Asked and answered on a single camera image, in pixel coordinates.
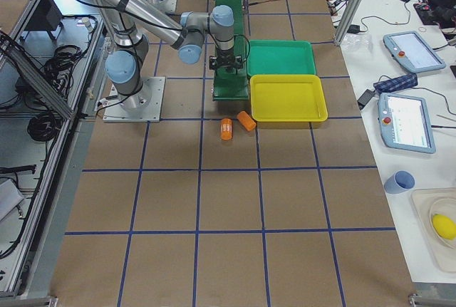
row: beige tray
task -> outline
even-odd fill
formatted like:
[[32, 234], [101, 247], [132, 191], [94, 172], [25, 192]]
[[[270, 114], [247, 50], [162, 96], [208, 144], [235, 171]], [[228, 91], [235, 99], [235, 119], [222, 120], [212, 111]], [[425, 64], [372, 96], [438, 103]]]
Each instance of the beige tray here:
[[412, 192], [411, 196], [437, 265], [443, 271], [456, 273], [456, 249], [445, 244], [435, 232], [430, 221], [430, 208], [441, 199], [456, 200], [456, 189], [417, 189]]

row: yellow tray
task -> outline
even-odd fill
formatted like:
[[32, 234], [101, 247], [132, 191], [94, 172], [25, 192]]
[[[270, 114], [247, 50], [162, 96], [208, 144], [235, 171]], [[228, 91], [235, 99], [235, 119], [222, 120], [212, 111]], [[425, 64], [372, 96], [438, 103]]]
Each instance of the yellow tray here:
[[259, 122], [323, 122], [328, 118], [320, 78], [257, 74], [250, 78], [252, 117]]

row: green plastic bin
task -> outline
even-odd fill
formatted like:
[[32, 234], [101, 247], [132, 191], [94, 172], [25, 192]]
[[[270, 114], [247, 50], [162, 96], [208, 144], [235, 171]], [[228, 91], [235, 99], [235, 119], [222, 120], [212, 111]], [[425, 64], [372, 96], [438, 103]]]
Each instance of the green plastic bin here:
[[308, 41], [251, 40], [247, 74], [316, 74]]

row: yellow ball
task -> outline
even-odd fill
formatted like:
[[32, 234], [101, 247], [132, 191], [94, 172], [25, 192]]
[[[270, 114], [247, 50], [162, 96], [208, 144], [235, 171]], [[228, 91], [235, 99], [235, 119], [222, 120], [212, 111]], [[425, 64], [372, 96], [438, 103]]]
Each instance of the yellow ball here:
[[439, 236], [452, 240], [456, 238], [456, 224], [443, 214], [434, 214], [432, 216], [432, 225]]

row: orange object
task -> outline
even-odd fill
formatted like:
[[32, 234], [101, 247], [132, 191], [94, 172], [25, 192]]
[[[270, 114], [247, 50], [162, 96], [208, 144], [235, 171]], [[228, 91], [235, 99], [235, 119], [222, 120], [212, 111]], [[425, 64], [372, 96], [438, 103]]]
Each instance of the orange object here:
[[224, 118], [220, 123], [220, 138], [222, 140], [231, 140], [232, 137], [232, 121], [229, 118]]
[[245, 111], [238, 113], [237, 119], [247, 131], [252, 131], [257, 126], [257, 123]]

